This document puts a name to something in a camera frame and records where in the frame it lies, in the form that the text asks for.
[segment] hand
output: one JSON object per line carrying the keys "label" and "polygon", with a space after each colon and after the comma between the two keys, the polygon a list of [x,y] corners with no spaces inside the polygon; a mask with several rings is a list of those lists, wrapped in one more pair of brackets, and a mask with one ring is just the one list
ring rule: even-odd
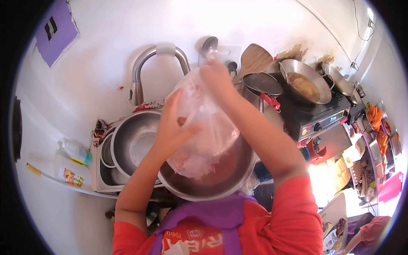
{"label": "hand", "polygon": [[177,103],[182,92],[183,89],[178,89],[166,99],[162,116],[160,117],[156,139],[150,150],[163,162],[200,130],[200,126],[198,125],[193,125],[188,129],[181,130],[177,122]]}
{"label": "hand", "polygon": [[228,96],[237,93],[227,68],[215,59],[207,60],[200,67],[200,75],[213,97],[219,103],[223,102]]}

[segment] faucet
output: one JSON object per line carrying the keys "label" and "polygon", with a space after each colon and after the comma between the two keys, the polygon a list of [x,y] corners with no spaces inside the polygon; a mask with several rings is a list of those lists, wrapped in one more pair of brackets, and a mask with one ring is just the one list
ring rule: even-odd
{"label": "faucet", "polygon": [[143,86],[142,80],[140,79],[140,71],[142,70],[143,64],[149,58],[153,57],[154,55],[173,55],[175,56],[179,62],[181,69],[184,75],[187,75],[190,72],[190,65],[188,64],[187,56],[184,52],[179,48],[176,47],[174,44],[157,44],[148,48],[147,50],[143,51],[142,54],[136,59],[135,63],[133,64],[132,68],[132,85],[130,87],[130,103],[132,105],[141,105],[143,104]]}

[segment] dish soap bottle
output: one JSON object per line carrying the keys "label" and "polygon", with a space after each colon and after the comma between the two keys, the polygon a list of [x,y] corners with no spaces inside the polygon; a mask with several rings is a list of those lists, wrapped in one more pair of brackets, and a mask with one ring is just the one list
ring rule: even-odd
{"label": "dish soap bottle", "polygon": [[61,147],[76,162],[89,166],[92,154],[74,142],[63,141]]}

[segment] purple apron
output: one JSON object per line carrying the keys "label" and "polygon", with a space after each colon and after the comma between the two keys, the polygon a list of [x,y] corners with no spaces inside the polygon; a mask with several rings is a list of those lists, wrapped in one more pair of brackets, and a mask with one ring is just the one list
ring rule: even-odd
{"label": "purple apron", "polygon": [[164,232],[176,227],[180,220],[190,216],[221,230],[225,255],[241,255],[238,227],[244,220],[245,199],[257,202],[255,198],[239,191],[219,200],[186,202],[178,206],[164,217],[159,229],[154,232],[157,237],[149,250],[149,255],[159,255],[162,252]]}

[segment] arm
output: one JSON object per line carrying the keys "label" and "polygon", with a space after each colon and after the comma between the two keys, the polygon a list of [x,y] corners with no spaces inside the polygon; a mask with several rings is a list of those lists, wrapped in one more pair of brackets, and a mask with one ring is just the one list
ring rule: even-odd
{"label": "arm", "polygon": [[176,107],[181,92],[179,89],[166,99],[155,142],[116,201],[116,221],[128,222],[145,233],[147,233],[146,207],[160,167],[198,130],[197,126],[192,126],[182,131],[177,123]]}
{"label": "arm", "polygon": [[207,61],[200,74],[213,96],[270,171],[275,189],[296,176],[309,176],[306,162],[292,139],[277,129],[234,88],[227,69]]}
{"label": "arm", "polygon": [[356,247],[361,242],[361,232],[359,231],[346,245],[342,254],[348,254],[354,247]]}

